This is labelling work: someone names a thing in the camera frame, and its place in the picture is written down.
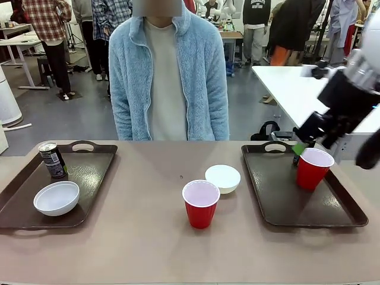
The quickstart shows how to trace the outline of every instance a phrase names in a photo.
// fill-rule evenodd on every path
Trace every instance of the white bowl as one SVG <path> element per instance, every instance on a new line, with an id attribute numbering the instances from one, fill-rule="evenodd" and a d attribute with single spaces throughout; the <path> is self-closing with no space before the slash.
<path id="1" fill-rule="evenodd" d="M 70 212 L 79 200 L 79 186 L 71 181 L 60 181 L 43 188 L 34 198 L 34 207 L 47 216 Z"/>
<path id="2" fill-rule="evenodd" d="M 221 194 L 233 192 L 240 184 L 240 173 L 228 165 L 214 165 L 206 170 L 205 178 L 217 186 Z"/>

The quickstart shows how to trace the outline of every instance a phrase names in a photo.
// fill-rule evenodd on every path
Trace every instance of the red cup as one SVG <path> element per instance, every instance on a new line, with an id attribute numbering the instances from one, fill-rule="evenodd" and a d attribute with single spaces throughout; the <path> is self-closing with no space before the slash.
<path id="1" fill-rule="evenodd" d="M 305 149 L 298 164 L 297 184 L 303 189 L 314 191 L 334 163 L 334 158 L 323 150 Z"/>
<path id="2" fill-rule="evenodd" d="M 219 188 L 209 181 L 195 180 L 183 187 L 182 196 L 191 226 L 197 229 L 208 227 L 220 198 Z"/>

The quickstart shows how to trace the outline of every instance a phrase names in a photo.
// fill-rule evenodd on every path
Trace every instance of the fuzzy blue jacket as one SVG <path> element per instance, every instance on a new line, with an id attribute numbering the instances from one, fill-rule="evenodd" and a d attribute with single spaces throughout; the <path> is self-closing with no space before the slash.
<path id="1" fill-rule="evenodd" d="M 229 139 L 226 64 L 219 31 L 182 3 L 173 17 L 176 50 L 186 98 L 188 140 Z M 132 17 L 112 34 L 109 46 L 110 90 L 120 140 L 151 140 L 153 61 L 143 17 Z"/>

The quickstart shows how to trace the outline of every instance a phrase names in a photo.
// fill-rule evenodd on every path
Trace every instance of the green object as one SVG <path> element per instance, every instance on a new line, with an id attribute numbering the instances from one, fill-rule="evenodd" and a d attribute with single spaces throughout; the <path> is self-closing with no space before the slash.
<path id="1" fill-rule="evenodd" d="M 298 144 L 296 144 L 292 147 L 292 150 L 294 151 L 295 154 L 300 156 L 303 153 L 303 151 L 305 150 L 305 148 L 306 148 L 306 144 L 302 144 L 299 142 Z"/>

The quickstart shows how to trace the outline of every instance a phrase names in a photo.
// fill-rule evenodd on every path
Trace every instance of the red plaid shirt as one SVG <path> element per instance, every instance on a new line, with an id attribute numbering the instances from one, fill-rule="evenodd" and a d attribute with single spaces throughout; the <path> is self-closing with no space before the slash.
<path id="1" fill-rule="evenodd" d="M 24 0 L 23 7 L 40 40 L 50 42 L 65 38 L 62 21 L 71 20 L 71 7 L 66 0 Z"/>

